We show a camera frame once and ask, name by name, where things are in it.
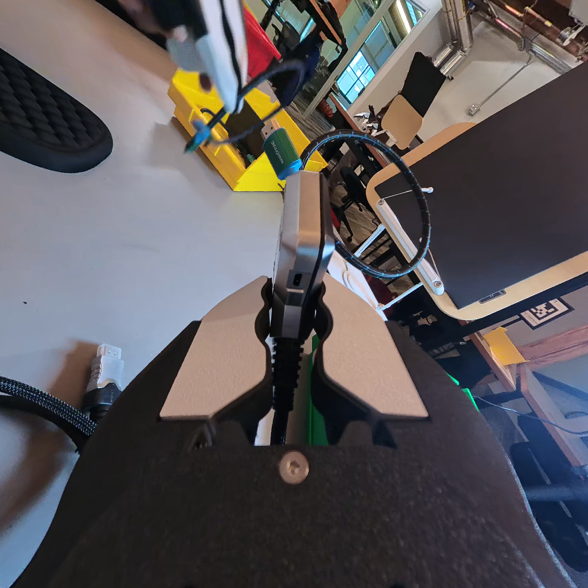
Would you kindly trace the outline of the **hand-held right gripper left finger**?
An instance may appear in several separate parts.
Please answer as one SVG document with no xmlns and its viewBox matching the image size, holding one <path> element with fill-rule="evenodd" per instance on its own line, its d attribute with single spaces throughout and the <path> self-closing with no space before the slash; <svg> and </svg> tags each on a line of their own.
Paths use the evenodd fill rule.
<svg viewBox="0 0 588 588">
<path fill-rule="evenodd" d="M 160 410 L 162 420 L 220 416 L 270 382 L 271 285 L 260 276 L 204 315 Z"/>
</svg>

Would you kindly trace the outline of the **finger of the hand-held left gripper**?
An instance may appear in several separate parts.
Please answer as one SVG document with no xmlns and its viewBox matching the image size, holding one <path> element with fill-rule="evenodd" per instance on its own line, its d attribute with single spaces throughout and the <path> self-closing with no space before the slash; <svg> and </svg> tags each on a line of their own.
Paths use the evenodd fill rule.
<svg viewBox="0 0 588 588">
<path fill-rule="evenodd" d="M 210 78 L 226 109 L 239 109 L 232 1 L 197 2 L 208 33 L 201 38 L 167 38 L 166 48 L 178 68 Z"/>
<path fill-rule="evenodd" d="M 244 87 L 248 82 L 248 51 L 246 11 L 242 1 L 232 1 L 232 35 L 238 66 L 239 84 L 241 87 Z"/>
</svg>

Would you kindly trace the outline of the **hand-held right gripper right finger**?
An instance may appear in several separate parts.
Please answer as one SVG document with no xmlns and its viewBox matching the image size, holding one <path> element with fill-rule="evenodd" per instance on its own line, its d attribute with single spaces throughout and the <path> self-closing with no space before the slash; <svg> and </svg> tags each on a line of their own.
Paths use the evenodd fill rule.
<svg viewBox="0 0 588 588">
<path fill-rule="evenodd" d="M 317 359 L 326 384 L 369 416 L 424 420 L 429 413 L 384 319 L 331 275 L 319 310 L 326 319 Z"/>
</svg>

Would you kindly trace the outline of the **green plastic bin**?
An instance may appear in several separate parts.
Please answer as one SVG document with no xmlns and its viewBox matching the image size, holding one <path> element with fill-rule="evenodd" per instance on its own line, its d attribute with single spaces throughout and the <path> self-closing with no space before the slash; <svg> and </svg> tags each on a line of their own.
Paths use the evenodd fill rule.
<svg viewBox="0 0 588 588">
<path fill-rule="evenodd" d="M 472 417 L 474 411 L 481 416 L 481 411 L 470 390 L 459 386 L 455 379 L 452 379 L 439 367 L 435 367 L 433 377 L 428 378 L 429 373 L 425 370 L 426 366 L 417 357 L 419 353 L 413 349 L 414 345 L 408 342 L 406 336 L 401 336 L 398 330 L 394 331 L 392 335 L 430 416 L 425 420 L 383 420 L 377 422 L 373 430 L 373 445 L 396 449 L 401 435 L 407 434 L 413 435 L 416 439 L 424 438 L 426 435 L 431 437 L 433 433 L 443 436 L 458 430 L 462 430 L 465 435 L 471 435 L 472 425 L 458 425 L 459 418 Z M 346 425 L 337 424 L 324 418 L 312 397 L 312 393 L 319 389 L 319 382 L 315 382 L 313 377 L 313 369 L 318 364 L 318 361 L 314 359 L 318 347 L 319 337 L 314 334 L 312 336 L 312 354 L 309 359 L 307 444 L 313 446 L 335 445 L 341 440 Z"/>
</svg>

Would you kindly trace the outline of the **braided hdmi cable green plugs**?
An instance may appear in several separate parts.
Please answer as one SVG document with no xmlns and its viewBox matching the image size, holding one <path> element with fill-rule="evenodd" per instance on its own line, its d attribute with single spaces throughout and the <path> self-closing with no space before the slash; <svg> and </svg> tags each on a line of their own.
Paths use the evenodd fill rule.
<svg viewBox="0 0 588 588">
<path fill-rule="evenodd" d="M 299 60 L 291 60 L 282 63 L 276 63 L 270 68 L 254 77 L 243 89 L 237 94 L 237 99 L 245 98 L 245 96 L 253 89 L 257 88 L 262 82 L 271 79 L 277 74 L 285 72 L 293 72 L 294 80 L 298 83 L 303 80 L 304 67 L 303 63 Z M 193 152 L 201 146 L 207 145 L 212 141 L 212 131 L 215 126 L 221 122 L 222 118 L 227 114 L 226 109 L 222 107 L 216 114 L 213 114 L 209 121 L 202 121 L 197 119 L 193 122 L 193 128 L 195 129 L 194 136 L 187 142 L 185 147 L 185 153 Z M 250 127 L 246 132 L 239 136 L 228 138 L 224 141 L 214 141 L 217 145 L 230 145 L 236 141 L 241 140 L 245 136 L 253 132 L 257 126 Z M 423 189 L 419 185 L 413 172 L 409 169 L 403 159 L 395 152 L 390 146 L 382 143 L 380 140 L 364 133 L 360 130 L 334 130 L 326 134 L 321 135 L 307 146 L 300 156 L 296 151 L 288 132 L 280 128 L 276 131 L 272 131 L 268 138 L 264 139 L 263 148 L 268 156 L 270 165 L 275 172 L 278 180 L 285 180 L 291 175 L 303 171 L 305 165 L 308 163 L 311 156 L 318 151 L 322 146 L 327 145 L 331 142 L 338 140 L 353 140 L 365 145 L 371 145 L 376 148 L 381 154 L 385 155 L 389 159 L 390 163 L 395 165 L 400 171 L 401 175 L 405 178 L 410 186 L 410 191 L 415 195 L 417 204 L 420 210 L 422 220 L 422 236 L 420 238 L 420 244 L 417 252 L 413 259 L 408 262 L 407 265 L 401 267 L 399 270 L 386 272 L 383 270 L 376 269 L 370 265 L 365 264 L 354 254 L 352 254 L 344 245 L 339 237 L 335 237 L 335 249 L 336 251 L 352 266 L 359 269 L 362 273 L 377 277 L 381 279 L 392 280 L 413 272 L 425 259 L 430 245 L 431 237 L 431 225 L 430 225 L 430 213 L 428 208 L 427 200 L 424 196 Z"/>
</svg>

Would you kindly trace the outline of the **yellow plastic bin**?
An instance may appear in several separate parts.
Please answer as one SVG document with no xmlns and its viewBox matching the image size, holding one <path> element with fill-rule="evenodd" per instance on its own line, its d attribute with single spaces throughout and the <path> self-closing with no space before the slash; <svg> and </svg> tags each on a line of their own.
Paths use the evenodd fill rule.
<svg viewBox="0 0 588 588">
<path fill-rule="evenodd" d="M 235 144 L 221 143 L 243 134 L 279 106 L 277 99 L 269 92 L 268 84 L 249 92 L 239 114 L 225 114 L 212 129 L 209 142 L 199 146 L 202 154 L 234 191 L 275 192 L 284 187 L 284 182 L 276 176 L 263 150 L 261 127 L 237 139 Z M 191 137 L 198 130 L 196 122 L 207 125 L 222 106 L 215 90 L 202 90 L 197 73 L 181 69 L 176 70 L 168 95 L 175 105 L 174 116 Z"/>
</svg>

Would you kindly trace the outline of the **black hdmi switch with cable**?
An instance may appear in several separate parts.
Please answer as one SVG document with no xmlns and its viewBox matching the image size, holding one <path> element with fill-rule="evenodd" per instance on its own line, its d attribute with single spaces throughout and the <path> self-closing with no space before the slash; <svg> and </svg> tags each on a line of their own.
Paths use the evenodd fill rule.
<svg viewBox="0 0 588 588">
<path fill-rule="evenodd" d="M 317 172 L 299 171 L 286 180 L 281 235 L 269 299 L 273 347 L 272 444 L 285 442 L 288 414 L 298 386 L 302 345 L 335 249 L 326 183 Z"/>
</svg>

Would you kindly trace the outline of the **red plastic bin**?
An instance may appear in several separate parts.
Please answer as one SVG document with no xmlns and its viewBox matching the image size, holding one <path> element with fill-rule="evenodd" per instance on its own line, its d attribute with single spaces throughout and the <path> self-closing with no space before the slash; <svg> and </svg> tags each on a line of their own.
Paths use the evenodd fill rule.
<svg viewBox="0 0 588 588">
<path fill-rule="evenodd" d="M 282 55 L 248 6 L 244 2 L 242 6 L 247 40 L 247 81 L 249 82 L 268 70 L 271 64 L 279 62 Z"/>
</svg>

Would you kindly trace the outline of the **brown standing desk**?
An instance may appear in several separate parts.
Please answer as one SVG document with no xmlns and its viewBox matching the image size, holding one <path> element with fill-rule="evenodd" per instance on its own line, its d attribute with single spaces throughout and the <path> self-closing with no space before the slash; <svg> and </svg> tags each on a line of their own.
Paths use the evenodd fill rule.
<svg viewBox="0 0 588 588">
<path fill-rule="evenodd" d="M 341 55 L 348 51 L 342 24 L 333 4 L 329 1 L 293 1 L 300 12 L 306 12 L 320 33 L 331 40 L 341 50 Z"/>
</svg>

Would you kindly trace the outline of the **small yellow bin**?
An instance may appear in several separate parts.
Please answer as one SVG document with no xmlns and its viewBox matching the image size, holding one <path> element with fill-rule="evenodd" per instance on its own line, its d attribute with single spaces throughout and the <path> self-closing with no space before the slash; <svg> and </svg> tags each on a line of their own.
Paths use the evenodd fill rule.
<svg viewBox="0 0 588 588">
<path fill-rule="evenodd" d="M 504 366 L 525 364 L 527 360 L 518 348 L 509 339 L 507 329 L 503 326 L 483 335 L 483 339 L 489 346 L 492 356 Z"/>
</svg>

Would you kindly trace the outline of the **long wooden desk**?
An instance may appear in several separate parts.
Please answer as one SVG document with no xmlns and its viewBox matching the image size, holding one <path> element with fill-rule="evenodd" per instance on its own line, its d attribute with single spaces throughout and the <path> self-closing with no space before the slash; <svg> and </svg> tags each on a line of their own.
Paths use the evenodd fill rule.
<svg viewBox="0 0 588 588">
<path fill-rule="evenodd" d="M 355 131 L 360 132 L 361 128 L 358 126 L 354 118 L 347 112 L 347 110 L 342 106 L 340 101 L 336 98 L 333 92 L 328 94 L 329 102 L 332 102 L 334 108 L 338 111 L 340 116 L 345 120 L 343 124 L 343 128 L 353 129 Z M 389 160 L 386 156 L 383 156 L 374 146 L 366 145 L 366 148 L 370 151 L 371 156 L 374 158 L 375 161 L 378 162 L 379 169 L 382 169 L 390 164 Z"/>
</svg>

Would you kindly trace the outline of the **black mesh wrist rest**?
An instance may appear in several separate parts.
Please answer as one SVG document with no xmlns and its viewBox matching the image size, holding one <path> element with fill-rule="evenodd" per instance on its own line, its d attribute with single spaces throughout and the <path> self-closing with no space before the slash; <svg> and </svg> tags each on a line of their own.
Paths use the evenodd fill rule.
<svg viewBox="0 0 588 588">
<path fill-rule="evenodd" d="M 58 173 L 82 173 L 113 150 L 90 109 L 1 49 L 1 152 Z"/>
</svg>

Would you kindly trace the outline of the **wooden shelf unit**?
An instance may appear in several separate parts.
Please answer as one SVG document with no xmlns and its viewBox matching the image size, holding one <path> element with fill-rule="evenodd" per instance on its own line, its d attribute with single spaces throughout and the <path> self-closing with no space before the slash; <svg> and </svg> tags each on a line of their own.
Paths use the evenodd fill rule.
<svg viewBox="0 0 588 588">
<path fill-rule="evenodd" d="M 518 348 L 527 362 L 510 366 L 496 361 L 482 334 L 471 334 L 469 338 L 489 364 L 504 392 L 514 397 L 521 396 L 546 426 L 572 468 L 587 471 L 587 446 L 582 440 L 587 437 L 587 417 L 577 418 L 576 423 L 565 419 L 539 377 L 533 373 L 550 364 L 586 355 L 587 327 L 577 327 Z"/>
</svg>

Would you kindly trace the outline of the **square tag marker print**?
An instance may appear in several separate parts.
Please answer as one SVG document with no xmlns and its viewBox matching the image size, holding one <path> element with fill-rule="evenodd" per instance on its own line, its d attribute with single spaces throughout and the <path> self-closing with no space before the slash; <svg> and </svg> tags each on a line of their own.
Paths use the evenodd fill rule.
<svg viewBox="0 0 588 588">
<path fill-rule="evenodd" d="M 532 330 L 559 319 L 574 311 L 574 308 L 562 298 L 555 298 L 541 303 L 518 315 L 520 320 Z"/>
</svg>

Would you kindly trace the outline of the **silver bent duct pipe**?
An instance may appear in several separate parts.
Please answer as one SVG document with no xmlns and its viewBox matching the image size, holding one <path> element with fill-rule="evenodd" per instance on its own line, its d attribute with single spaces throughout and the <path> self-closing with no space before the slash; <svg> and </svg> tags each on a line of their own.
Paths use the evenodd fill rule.
<svg viewBox="0 0 588 588">
<path fill-rule="evenodd" d="M 473 29 L 468 1 L 442 1 L 442 8 L 451 42 L 448 56 L 440 64 L 440 71 L 448 77 L 473 47 Z"/>
</svg>

